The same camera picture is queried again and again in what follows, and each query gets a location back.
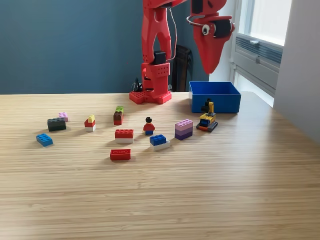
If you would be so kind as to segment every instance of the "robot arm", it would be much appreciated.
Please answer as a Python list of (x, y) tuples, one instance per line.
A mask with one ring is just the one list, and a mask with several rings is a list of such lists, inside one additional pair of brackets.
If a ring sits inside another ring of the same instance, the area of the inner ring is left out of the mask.
[[(129, 94), (130, 99), (137, 104), (163, 104), (171, 99), (171, 92), (168, 91), (168, 61), (172, 59), (172, 51), (167, 8), (186, 1), (143, 0), (142, 91), (137, 86), (136, 91)], [(218, 14), (226, 2), (227, 0), (191, 0), (191, 15), (187, 17), (187, 21), (193, 25), (193, 38), (207, 74), (213, 73), (217, 68), (224, 44), (235, 30), (234, 24), (230, 22), (231, 16)], [(161, 51), (154, 51), (156, 37)]]

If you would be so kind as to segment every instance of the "lego minifigure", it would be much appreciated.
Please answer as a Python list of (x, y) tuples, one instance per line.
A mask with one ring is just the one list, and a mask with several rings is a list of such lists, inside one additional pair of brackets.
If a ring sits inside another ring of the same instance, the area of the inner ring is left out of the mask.
[(145, 133), (145, 135), (152, 135), (154, 134), (154, 131), (156, 130), (155, 126), (152, 124), (152, 118), (151, 117), (147, 117), (145, 119), (146, 124), (143, 127), (143, 133)]

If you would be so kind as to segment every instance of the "pink lego brick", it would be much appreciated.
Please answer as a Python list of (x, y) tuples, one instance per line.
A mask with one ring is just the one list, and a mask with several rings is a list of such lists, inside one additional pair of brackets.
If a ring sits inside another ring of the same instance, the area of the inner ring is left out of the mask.
[(190, 128), (193, 128), (193, 127), (194, 127), (194, 122), (189, 120), (189, 119), (180, 121), (180, 122), (175, 124), (175, 129), (178, 130), (178, 131), (184, 131), (186, 129), (190, 129)]
[(59, 118), (64, 118), (65, 122), (68, 122), (68, 114), (66, 112), (59, 112)]

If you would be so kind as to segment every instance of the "blue lego brick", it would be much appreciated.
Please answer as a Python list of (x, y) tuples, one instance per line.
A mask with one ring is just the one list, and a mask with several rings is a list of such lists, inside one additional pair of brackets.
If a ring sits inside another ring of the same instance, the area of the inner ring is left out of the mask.
[(166, 142), (167, 142), (167, 139), (162, 134), (150, 137), (150, 143), (153, 146), (158, 146), (158, 145), (161, 145), (161, 144), (165, 144)]
[(37, 135), (36, 140), (44, 147), (54, 144), (51, 137), (45, 133)]

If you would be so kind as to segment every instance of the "stacked lego bricks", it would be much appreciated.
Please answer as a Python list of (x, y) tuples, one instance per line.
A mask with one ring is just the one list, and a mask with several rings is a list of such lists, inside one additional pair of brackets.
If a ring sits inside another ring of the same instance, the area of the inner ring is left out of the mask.
[(166, 139), (165, 136), (156, 135), (150, 137), (150, 147), (153, 151), (158, 151), (161, 149), (166, 149), (170, 147), (170, 141)]
[(117, 144), (133, 144), (134, 130), (133, 129), (117, 129), (115, 130), (114, 138)]
[(115, 112), (113, 114), (113, 124), (114, 125), (122, 125), (122, 122), (124, 120), (124, 107), (123, 106), (117, 106), (115, 109)]
[(94, 132), (96, 130), (96, 118), (95, 115), (90, 115), (84, 122), (84, 128), (86, 132)]
[(193, 134), (194, 123), (189, 120), (183, 120), (175, 124), (174, 137), (178, 140), (189, 138)]
[(66, 121), (64, 117), (56, 117), (52, 119), (48, 119), (47, 121), (49, 132), (66, 130)]

